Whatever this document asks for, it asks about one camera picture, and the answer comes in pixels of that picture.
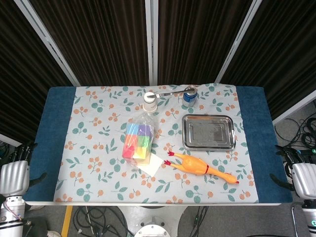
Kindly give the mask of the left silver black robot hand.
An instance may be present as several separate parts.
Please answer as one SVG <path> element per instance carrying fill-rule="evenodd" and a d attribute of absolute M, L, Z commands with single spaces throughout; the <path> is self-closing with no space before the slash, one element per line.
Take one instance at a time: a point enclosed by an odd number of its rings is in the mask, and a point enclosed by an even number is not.
<path fill-rule="evenodd" d="M 39 178 L 30 179 L 30 162 L 36 147 L 37 143 L 32 141 L 21 144 L 0 162 L 0 194 L 3 197 L 23 196 L 29 187 L 47 176 L 44 172 Z"/>

